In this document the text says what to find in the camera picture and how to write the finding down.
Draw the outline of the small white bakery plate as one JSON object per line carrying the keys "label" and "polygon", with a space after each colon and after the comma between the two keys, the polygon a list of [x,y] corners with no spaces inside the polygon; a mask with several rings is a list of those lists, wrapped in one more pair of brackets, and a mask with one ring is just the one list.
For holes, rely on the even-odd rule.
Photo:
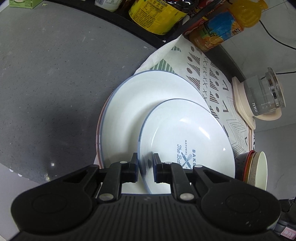
{"label": "small white bakery plate", "polygon": [[154,107],[144,120],[137,153],[144,186],[149,194],[169,194],[170,186],[156,183],[152,156],[184,169],[203,165],[235,176],[234,154],[220,123],[203,106],[186,99],[170,99]]}

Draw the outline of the large white Sweet plate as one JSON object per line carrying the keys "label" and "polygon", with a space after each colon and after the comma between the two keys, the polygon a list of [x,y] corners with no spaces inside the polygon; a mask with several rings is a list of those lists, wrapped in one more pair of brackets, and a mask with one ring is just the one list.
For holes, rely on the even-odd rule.
{"label": "large white Sweet plate", "polygon": [[101,153],[105,163],[129,161],[137,152],[140,129],[149,112],[169,99],[187,99],[206,110],[201,94],[184,78],[150,70],[133,75],[114,90],[101,123]]}

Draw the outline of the brown rimmed white plate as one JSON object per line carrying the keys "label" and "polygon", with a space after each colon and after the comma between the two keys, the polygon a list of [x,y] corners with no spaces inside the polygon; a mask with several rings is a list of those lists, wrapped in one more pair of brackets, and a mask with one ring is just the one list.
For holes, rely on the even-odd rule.
{"label": "brown rimmed white plate", "polygon": [[100,112],[98,123],[97,123],[97,129],[96,129],[96,157],[95,157],[94,164],[98,165],[100,169],[109,168],[110,166],[109,163],[104,162],[102,153],[101,153],[101,123],[104,116],[105,108],[107,107],[109,99],[112,98],[112,96],[113,96],[113,93],[108,97],[108,99],[106,100]]}

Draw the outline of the red bowl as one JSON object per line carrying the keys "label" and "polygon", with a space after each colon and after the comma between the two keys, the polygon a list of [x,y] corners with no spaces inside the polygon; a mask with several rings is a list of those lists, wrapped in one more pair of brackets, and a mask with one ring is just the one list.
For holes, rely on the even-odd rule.
{"label": "red bowl", "polygon": [[253,183],[253,176],[254,176],[254,158],[255,151],[251,150],[246,158],[246,164],[244,168],[244,174],[243,174],[243,182],[252,184]]}

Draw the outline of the patterned table cloth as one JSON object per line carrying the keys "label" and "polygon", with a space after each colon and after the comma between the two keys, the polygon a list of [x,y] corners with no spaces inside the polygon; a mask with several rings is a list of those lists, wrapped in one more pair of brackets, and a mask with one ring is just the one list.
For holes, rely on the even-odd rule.
{"label": "patterned table cloth", "polygon": [[225,63],[225,52],[213,56],[204,54],[184,37],[165,44],[154,51],[135,71],[162,70],[184,77],[201,94],[211,114],[225,128],[235,155],[253,150],[254,131],[234,106],[231,80],[218,67],[216,57]]}

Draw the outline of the glass kettle on cream base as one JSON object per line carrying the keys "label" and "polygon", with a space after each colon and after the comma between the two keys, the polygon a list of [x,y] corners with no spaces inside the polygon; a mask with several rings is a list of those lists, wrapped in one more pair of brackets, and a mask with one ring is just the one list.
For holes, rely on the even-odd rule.
{"label": "glass kettle on cream base", "polygon": [[285,108],[283,89],[272,68],[263,77],[257,75],[240,82],[232,78],[234,106],[248,126],[256,129],[255,120],[278,120]]}

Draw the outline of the red cola can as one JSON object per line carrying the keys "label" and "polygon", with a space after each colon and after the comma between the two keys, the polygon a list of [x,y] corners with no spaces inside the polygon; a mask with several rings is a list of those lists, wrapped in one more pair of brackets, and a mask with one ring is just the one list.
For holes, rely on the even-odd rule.
{"label": "red cola can", "polygon": [[202,17],[200,18],[198,21],[196,21],[195,23],[193,23],[189,28],[187,28],[184,32],[183,35],[187,35],[190,32],[192,32],[194,29],[200,27],[201,25],[203,25],[204,23],[206,23],[209,19],[206,17]]}

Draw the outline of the orange juice bottle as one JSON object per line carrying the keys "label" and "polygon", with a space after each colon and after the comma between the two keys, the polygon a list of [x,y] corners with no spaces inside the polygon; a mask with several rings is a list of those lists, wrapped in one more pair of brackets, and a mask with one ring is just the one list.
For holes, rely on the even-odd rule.
{"label": "orange juice bottle", "polygon": [[188,39],[200,50],[207,52],[222,42],[256,25],[265,1],[230,1],[225,8],[189,33]]}

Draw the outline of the yellow label soy sauce jug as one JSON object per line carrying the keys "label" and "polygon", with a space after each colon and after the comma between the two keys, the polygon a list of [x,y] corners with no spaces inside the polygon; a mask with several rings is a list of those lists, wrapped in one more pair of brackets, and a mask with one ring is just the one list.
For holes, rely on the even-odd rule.
{"label": "yellow label soy sauce jug", "polygon": [[187,15],[168,1],[135,1],[128,13],[136,24],[156,35],[165,35]]}

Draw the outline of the white powder jar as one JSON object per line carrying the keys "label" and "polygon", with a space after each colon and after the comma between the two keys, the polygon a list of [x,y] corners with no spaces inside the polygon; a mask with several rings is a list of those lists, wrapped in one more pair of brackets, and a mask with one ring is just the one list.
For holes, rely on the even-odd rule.
{"label": "white powder jar", "polygon": [[110,12],[116,11],[122,0],[95,0],[95,5]]}

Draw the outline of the green carton box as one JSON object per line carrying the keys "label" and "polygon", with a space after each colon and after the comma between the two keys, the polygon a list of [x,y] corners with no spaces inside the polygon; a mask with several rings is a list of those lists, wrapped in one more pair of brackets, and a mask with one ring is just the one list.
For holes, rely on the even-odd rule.
{"label": "green carton box", "polygon": [[9,0],[9,7],[33,9],[43,0]]}

